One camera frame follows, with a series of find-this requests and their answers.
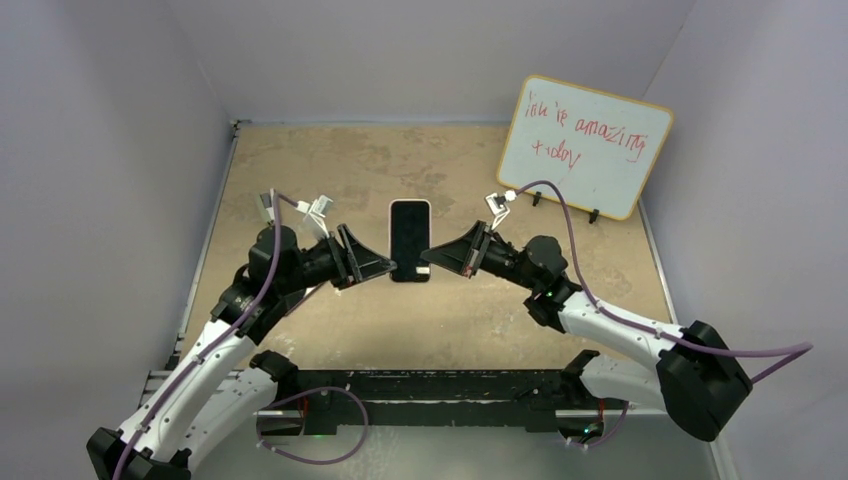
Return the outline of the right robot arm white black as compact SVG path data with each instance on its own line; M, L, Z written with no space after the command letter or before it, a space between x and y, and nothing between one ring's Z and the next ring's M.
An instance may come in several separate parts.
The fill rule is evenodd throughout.
M576 407L614 398L664 411L690 436L715 440L753 389L710 325L679 327L591 299L571 281L559 242L539 235L517 250L482 221L462 237L422 252L424 261L471 278L484 271L525 287L524 305L539 325L586 338L621 354L592 355L564 376Z

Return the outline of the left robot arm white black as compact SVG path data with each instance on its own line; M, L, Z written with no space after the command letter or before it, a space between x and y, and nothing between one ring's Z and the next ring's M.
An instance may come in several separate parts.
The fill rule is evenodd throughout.
M117 429L99 428L86 449L99 479L189 479L203 460L260 408L297 399L297 367L255 348L305 299L395 270L346 225L301 249L293 230L263 229L210 320L165 382Z

